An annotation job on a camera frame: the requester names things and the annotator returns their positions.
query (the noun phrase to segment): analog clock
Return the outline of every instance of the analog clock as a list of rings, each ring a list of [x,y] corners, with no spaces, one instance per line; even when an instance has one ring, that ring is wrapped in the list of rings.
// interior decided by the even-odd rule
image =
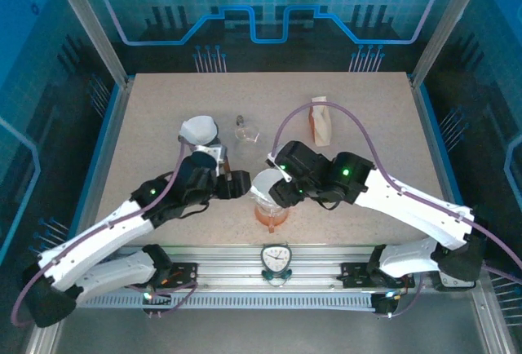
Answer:
[[[292,271],[288,269],[292,259],[292,251],[288,246],[265,246],[261,251],[261,260],[266,269],[263,274],[270,281],[273,277],[288,279]]]

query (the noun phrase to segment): clock face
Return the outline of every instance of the clock face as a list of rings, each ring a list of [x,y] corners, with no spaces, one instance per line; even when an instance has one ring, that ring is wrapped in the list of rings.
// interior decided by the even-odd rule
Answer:
[[[267,246],[261,252],[264,267],[274,273],[284,272],[291,258],[292,253],[287,246]]]

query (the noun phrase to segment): enclosure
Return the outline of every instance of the enclosure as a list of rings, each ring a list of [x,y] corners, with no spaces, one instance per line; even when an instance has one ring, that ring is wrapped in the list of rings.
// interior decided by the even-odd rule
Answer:
[[[2,0],[0,15],[3,351],[256,352],[252,347],[266,345],[259,352],[349,352],[352,345],[353,352],[383,352],[399,351],[402,344],[408,347],[401,352],[520,350],[520,286],[486,272],[475,289],[462,293],[436,292],[428,279],[424,298],[396,321],[306,307],[265,312],[201,306],[162,325],[147,324],[136,310],[85,307],[43,330],[17,329],[9,315],[21,272],[37,254],[109,214],[151,171],[154,176],[169,168],[178,120],[215,111],[234,157],[235,115],[248,116],[263,137],[255,156],[264,157],[238,165],[257,173],[276,125],[315,93],[358,111],[393,175],[480,211],[488,229],[522,254],[522,0]],[[324,151],[359,153],[360,136],[344,134],[347,123],[332,116],[338,139]],[[290,126],[287,133],[306,140],[302,129]],[[361,152],[368,156],[363,147]],[[162,158],[151,161],[156,155]],[[378,243],[422,238],[385,220],[371,226],[375,219],[358,213],[349,232],[341,221],[350,210],[327,222],[305,210],[294,214],[301,225],[294,232],[282,226],[267,237],[253,223],[227,226],[227,210],[216,209],[188,221],[185,232],[157,232],[149,239],[169,255],[194,255],[206,268],[243,258],[253,263],[270,242],[288,242],[303,264],[329,268],[342,255],[366,255]],[[246,201],[241,209],[249,216]],[[314,225],[330,230],[307,232]],[[321,255],[321,263],[306,259],[307,252]],[[229,259],[212,262],[218,254]],[[485,260],[520,277],[491,241]],[[208,272],[206,279],[248,293],[239,289],[243,281],[227,280],[246,279],[250,270],[230,263],[235,269]],[[334,272],[328,274],[334,279]],[[338,284],[335,293],[343,288]],[[21,314],[29,317],[23,307]],[[320,323],[327,333],[317,331]],[[409,330],[413,324],[418,328]],[[167,336],[172,330],[174,336]],[[259,331],[273,339],[267,343]],[[212,341],[213,334],[223,337]]]

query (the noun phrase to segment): orange liquid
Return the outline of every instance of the orange liquid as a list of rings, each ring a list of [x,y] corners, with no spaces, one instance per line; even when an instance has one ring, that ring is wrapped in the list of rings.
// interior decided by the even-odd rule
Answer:
[[[270,233],[274,233],[274,228],[286,221],[286,219],[288,218],[288,213],[288,210],[282,210],[279,213],[270,215],[268,212],[265,212],[262,209],[260,209],[259,206],[256,206],[254,208],[255,218],[257,218],[258,221],[263,225],[268,226],[268,231]]]

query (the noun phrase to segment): metal floor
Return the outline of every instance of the metal floor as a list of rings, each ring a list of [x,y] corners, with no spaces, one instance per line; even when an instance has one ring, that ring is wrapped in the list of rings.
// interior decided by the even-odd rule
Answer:
[[[424,294],[395,320],[346,311],[183,309],[151,320],[137,310],[77,309],[55,353],[480,354],[475,314],[469,294]]]

